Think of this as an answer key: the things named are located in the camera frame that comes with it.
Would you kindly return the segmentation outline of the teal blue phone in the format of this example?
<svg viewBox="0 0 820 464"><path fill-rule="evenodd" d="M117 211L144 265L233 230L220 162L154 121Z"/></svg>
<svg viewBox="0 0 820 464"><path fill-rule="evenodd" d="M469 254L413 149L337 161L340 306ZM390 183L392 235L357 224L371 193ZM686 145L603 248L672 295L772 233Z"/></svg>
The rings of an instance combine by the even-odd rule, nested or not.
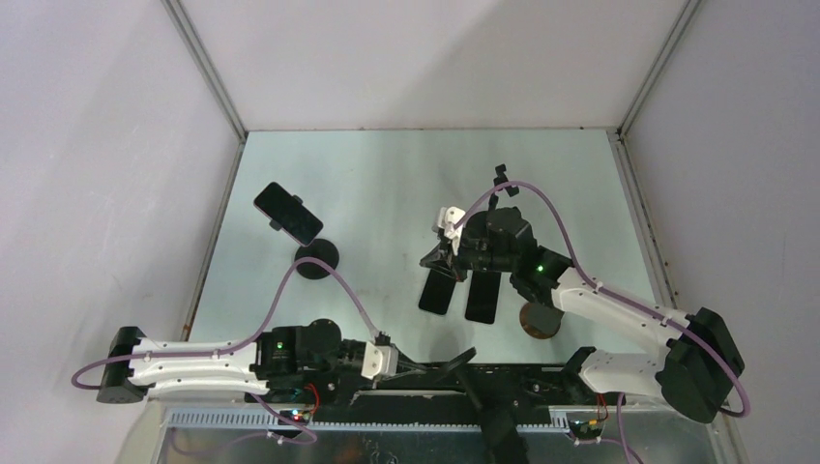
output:
<svg viewBox="0 0 820 464"><path fill-rule="evenodd" d="M455 279L430 271L418 301L418 309L438 316L446 315L456 284Z"/></svg>

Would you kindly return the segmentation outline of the black phone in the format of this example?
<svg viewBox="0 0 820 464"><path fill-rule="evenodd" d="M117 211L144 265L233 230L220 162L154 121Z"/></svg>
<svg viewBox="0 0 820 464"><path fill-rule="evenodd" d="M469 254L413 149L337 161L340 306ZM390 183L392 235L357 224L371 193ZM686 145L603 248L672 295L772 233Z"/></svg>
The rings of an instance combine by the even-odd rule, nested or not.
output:
<svg viewBox="0 0 820 464"><path fill-rule="evenodd" d="M495 322L501 285L498 273L474 271L465 307L468 321L492 325Z"/></svg>

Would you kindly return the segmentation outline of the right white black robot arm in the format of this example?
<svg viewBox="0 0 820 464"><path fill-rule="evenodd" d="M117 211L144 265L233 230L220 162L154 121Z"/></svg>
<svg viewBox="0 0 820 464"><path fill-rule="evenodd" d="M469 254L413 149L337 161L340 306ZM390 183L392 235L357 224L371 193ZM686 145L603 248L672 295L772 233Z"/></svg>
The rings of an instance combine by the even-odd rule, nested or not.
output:
<svg viewBox="0 0 820 464"><path fill-rule="evenodd" d="M515 291L551 326L570 313L604 325L641 348L639 354L581 347L564 366L568 400L586 404L599 393L623 392L664 400L682 416L710 423L740 377L745 362L723 318L707 307L689 314L618 296L583 277L569 257L538 244L531 224L516 207L479 211L439 210L433 229L439 243L420 264L431 279L468 280L472 306L496 309L499 280L510 277Z"/></svg>

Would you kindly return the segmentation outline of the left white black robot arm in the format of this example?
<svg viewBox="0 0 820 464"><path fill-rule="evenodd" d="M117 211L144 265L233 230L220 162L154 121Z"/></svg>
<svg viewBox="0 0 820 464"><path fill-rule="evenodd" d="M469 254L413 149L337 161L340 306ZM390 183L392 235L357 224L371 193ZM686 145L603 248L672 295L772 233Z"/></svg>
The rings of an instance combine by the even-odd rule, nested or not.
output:
<svg viewBox="0 0 820 464"><path fill-rule="evenodd" d="M276 327L248 344L157 341L137 327L123 327L106 361L96 396L102 404L180 392L234 392L247 402L260 397L311 404L319 393L335 393L344 384L358 391L435 368L407 358L383 333L374 341L345 339L330 319Z"/></svg>

